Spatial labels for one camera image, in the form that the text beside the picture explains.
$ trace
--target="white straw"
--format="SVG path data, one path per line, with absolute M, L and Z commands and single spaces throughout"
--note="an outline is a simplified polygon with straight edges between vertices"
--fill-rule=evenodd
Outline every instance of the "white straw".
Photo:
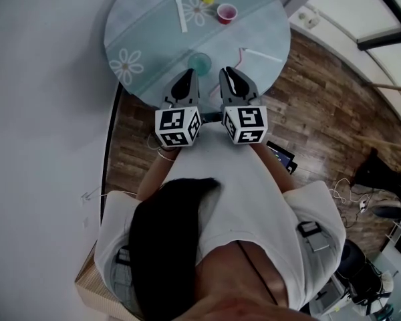
M 175 2 L 176 2 L 176 7 L 178 9 L 178 16 L 180 17 L 181 32 L 186 33 L 187 32 L 187 24 L 186 24 L 186 18 L 184 16 L 184 11 L 182 10 L 182 1 L 175 0 Z
M 258 56 L 261 56 L 261 57 L 264 57 L 264 58 L 268 58 L 269 60 L 272 60 L 272 61 L 275 61 L 275 62 L 278 62 L 278 63 L 282 63 L 282 60 L 280 60 L 279 58 L 266 55 L 265 53 L 254 51 L 254 50 L 251 50 L 251 49 L 246 49 L 246 48 L 243 48 L 243 50 L 245 52 L 249 52 L 250 54 L 258 55 Z

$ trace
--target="flower pattern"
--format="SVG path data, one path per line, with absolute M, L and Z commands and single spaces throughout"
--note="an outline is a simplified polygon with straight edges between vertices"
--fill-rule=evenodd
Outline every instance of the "flower pattern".
M 128 55 L 127 49 L 120 49 L 119 60 L 111 60 L 108 64 L 115 73 L 115 75 L 122 79 L 123 83 L 129 86 L 132 83 L 132 75 L 140 74 L 144 71 L 142 64 L 135 63 L 141 57 L 141 51 L 136 50 Z
M 217 13 L 209 9 L 211 5 L 204 3 L 201 0 L 188 0 L 190 4 L 183 3 L 182 10 L 184 11 L 184 17 L 186 22 L 194 19 L 194 22 L 198 26 L 205 25 L 205 17 L 214 17 Z

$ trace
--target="wooden floor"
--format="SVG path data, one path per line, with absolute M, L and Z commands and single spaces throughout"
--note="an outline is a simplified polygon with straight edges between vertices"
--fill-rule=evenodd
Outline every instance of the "wooden floor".
M 293 176 L 299 186 L 323 180 L 332 188 L 343 177 L 350 180 L 370 152 L 370 147 L 354 140 L 355 134 L 401 144 L 401 122 L 380 95 L 363 87 L 339 59 L 295 31 L 289 59 L 263 102 L 268 108 L 267 139 L 295 154 L 298 169 Z M 153 109 L 124 94 L 111 143 L 106 191 L 137 191 L 156 157 L 146 145 L 153 129 Z M 400 152 L 381 148 L 379 153 L 391 167 L 401 164 Z M 349 197 L 346 182 L 338 185 L 338 191 Z M 370 193 L 371 189 L 354 187 L 354 191 Z M 383 193 L 375 193 L 372 199 L 383 199 Z M 358 204 L 343 205 L 340 200 L 336 204 L 351 226 Z M 374 255 L 391 226 L 366 211 L 347 233 L 366 254 Z

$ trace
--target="green cup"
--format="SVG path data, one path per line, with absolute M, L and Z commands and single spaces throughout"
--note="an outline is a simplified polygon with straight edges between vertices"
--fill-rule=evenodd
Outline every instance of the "green cup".
M 187 66 L 189 69 L 196 70 L 198 76 L 204 76 L 211 69 L 211 58 L 204 53 L 198 52 L 189 57 Z

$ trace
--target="round table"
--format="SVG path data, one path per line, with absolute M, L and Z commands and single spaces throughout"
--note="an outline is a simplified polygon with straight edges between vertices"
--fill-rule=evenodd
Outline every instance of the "round table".
M 217 6 L 231 3 L 236 20 L 222 25 Z M 226 66 L 247 74 L 259 93 L 268 90 L 289 53 L 290 30 L 279 0 L 182 0 L 188 31 L 182 32 L 175 0 L 116 0 L 107 18 L 104 46 L 109 65 L 125 89 L 145 103 L 160 107 L 163 88 L 187 69 L 196 53 L 212 60 L 209 73 L 199 77 L 200 108 L 209 113 L 222 103 L 217 93 L 219 71 Z M 280 61 L 253 52 L 250 49 Z

